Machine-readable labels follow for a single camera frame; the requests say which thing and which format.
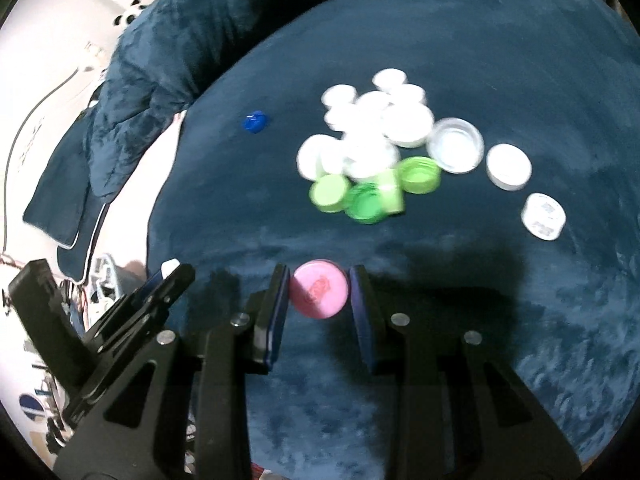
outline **metal bolt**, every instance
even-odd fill
[[[157,336],[156,341],[158,341],[161,345],[168,345],[175,341],[175,332],[172,330],[162,330]]]
[[[251,318],[245,312],[238,312],[231,318],[231,324],[235,327],[245,326],[249,321],[251,321]]]
[[[395,314],[393,314],[393,316],[391,316],[391,323],[393,323],[395,326],[407,326],[410,321],[411,318],[409,318],[407,314],[403,314],[402,312],[396,312]]]
[[[482,334],[475,330],[469,330],[464,335],[465,343],[478,346],[482,342]]]

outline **blue blanket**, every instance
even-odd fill
[[[363,226],[322,214],[296,171],[328,132],[319,97],[372,89],[385,67],[426,89],[436,118],[475,124],[533,164],[521,192],[481,166],[445,174],[406,214]],[[263,288],[274,264],[364,264],[374,286],[436,330],[475,329],[500,349],[583,460],[622,423],[640,386],[640,39],[601,0],[332,0],[284,27],[193,104],[152,213],[148,266],[177,257],[197,279],[170,323],[202,330]],[[262,110],[260,134],[242,119]],[[424,149],[412,153],[424,154]],[[545,242],[520,221],[527,195],[568,216]],[[382,478],[394,391],[360,363],[346,308],[292,311],[280,361],[248,381],[253,459],[304,480]]]

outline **light green bottle cap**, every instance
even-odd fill
[[[309,198],[323,213],[337,213],[344,209],[344,198],[350,187],[345,176],[328,174],[313,183]]]
[[[376,176],[382,209],[389,215],[404,211],[404,197],[398,174],[393,168],[382,171]]]
[[[373,182],[353,186],[344,200],[348,216],[361,224],[375,224],[386,218],[378,186]]]
[[[408,193],[423,194],[437,189],[442,170],[428,156],[410,156],[397,166],[402,189]]]

